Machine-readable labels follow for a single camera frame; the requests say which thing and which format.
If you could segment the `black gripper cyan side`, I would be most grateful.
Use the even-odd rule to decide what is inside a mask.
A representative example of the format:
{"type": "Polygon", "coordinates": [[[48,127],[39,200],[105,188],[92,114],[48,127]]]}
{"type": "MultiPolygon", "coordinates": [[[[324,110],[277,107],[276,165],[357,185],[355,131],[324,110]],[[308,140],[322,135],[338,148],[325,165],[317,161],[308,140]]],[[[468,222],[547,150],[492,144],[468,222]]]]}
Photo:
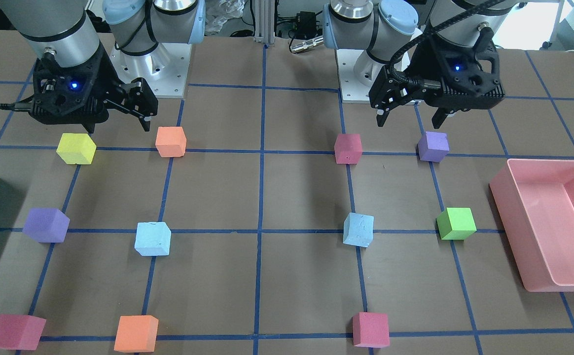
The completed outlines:
{"type": "MultiPolygon", "coordinates": [[[[152,116],[158,114],[158,99],[144,78],[135,78],[129,83],[123,82],[104,46],[99,45],[96,55],[100,58],[92,94],[104,103],[105,108],[115,109],[139,119],[145,132],[151,131],[152,116]]],[[[81,123],[88,134],[95,132],[97,123],[81,123]]]]}

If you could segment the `robot arm near cyan bin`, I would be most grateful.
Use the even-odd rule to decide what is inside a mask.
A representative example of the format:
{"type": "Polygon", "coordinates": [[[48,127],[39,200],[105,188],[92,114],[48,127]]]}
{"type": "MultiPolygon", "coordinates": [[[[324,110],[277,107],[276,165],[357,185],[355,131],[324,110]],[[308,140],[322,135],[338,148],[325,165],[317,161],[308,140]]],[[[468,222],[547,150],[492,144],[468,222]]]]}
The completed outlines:
{"type": "MultiPolygon", "coordinates": [[[[149,68],[128,67],[124,82],[78,0],[0,0],[0,9],[36,53],[33,94],[1,110],[26,112],[42,124],[79,124],[93,133],[109,110],[136,117],[144,131],[158,114],[151,87],[170,62],[164,43],[203,41],[203,0],[105,0],[105,22],[115,47],[127,58],[146,58],[149,68]]],[[[404,0],[331,0],[323,9],[323,43],[364,49],[386,62],[419,27],[416,9],[404,0]]]]}

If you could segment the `metal base plate cabled arm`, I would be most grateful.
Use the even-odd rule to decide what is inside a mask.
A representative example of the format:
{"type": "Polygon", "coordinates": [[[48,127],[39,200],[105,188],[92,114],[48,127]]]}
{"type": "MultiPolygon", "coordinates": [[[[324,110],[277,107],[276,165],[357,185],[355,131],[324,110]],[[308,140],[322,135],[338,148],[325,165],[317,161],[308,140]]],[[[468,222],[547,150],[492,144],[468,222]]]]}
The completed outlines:
{"type": "Polygon", "coordinates": [[[383,64],[366,50],[336,50],[337,74],[343,103],[368,104],[369,91],[383,64]]]}

